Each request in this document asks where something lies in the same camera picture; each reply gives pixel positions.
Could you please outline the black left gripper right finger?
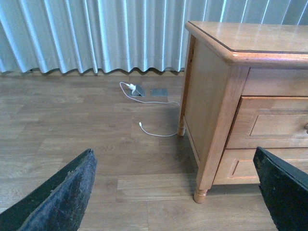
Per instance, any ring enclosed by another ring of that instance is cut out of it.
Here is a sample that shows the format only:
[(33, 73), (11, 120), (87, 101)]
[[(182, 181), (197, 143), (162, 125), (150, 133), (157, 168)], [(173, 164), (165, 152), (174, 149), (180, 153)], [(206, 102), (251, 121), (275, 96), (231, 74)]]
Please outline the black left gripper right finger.
[(308, 229), (308, 175), (295, 166), (257, 147), (253, 162), (260, 191), (279, 231)]

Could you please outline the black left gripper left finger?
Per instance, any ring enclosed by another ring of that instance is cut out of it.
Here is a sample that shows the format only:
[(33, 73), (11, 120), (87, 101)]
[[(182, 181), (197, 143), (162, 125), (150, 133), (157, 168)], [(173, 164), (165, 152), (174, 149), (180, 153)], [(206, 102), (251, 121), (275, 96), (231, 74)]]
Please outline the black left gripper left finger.
[(2, 231), (76, 231), (94, 184), (97, 159), (87, 149), (0, 215)]

